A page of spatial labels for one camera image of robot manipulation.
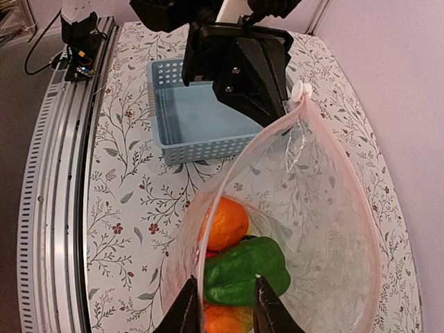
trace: plastic bag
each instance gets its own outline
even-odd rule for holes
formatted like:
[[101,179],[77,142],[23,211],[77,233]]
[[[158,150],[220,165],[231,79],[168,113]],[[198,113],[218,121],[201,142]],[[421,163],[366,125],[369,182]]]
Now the plastic bag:
[[227,196],[247,209],[253,235],[280,245],[291,276],[280,299],[306,333],[370,331],[380,264],[368,201],[314,103],[303,96],[290,108],[191,202],[166,265],[165,312],[190,275],[203,301],[207,240]]

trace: floral tablecloth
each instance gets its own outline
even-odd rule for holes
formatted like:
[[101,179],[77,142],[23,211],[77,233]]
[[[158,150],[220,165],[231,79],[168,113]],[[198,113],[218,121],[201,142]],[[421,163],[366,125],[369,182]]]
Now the floral tablecloth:
[[[379,144],[326,45],[294,33],[288,74],[310,82],[321,115],[351,159],[373,209],[382,270],[372,332],[422,332],[413,257]],[[167,166],[153,144],[145,68],[179,58],[187,28],[126,23],[108,74],[90,176],[87,288],[93,332],[152,332],[162,319],[162,269],[196,190],[232,157]]]

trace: orange fruit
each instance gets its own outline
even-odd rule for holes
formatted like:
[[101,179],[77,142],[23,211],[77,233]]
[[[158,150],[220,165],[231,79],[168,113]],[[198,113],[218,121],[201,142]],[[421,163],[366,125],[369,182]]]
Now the orange fruit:
[[205,333],[247,333],[252,327],[251,308],[210,305],[205,309]]
[[248,227],[248,214],[245,208],[223,196],[217,207],[207,249],[222,252],[236,245],[245,236]]

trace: green bell pepper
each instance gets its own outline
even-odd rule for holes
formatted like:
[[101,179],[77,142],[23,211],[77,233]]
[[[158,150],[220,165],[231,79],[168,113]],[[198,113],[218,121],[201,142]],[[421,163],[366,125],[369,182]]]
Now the green bell pepper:
[[206,301],[216,305],[252,307],[256,275],[264,276],[278,296],[290,286],[285,257],[269,237],[241,241],[205,262]]

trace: white background surface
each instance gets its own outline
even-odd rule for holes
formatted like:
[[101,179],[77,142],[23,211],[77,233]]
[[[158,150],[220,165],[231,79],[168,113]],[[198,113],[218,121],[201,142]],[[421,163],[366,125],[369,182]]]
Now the white background surface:
[[[99,16],[136,20],[129,1],[93,1]],[[304,31],[317,1],[276,27]],[[59,1],[31,0],[43,27]],[[333,0],[317,36],[336,56],[375,129],[404,213],[425,332],[444,332],[444,2]]]

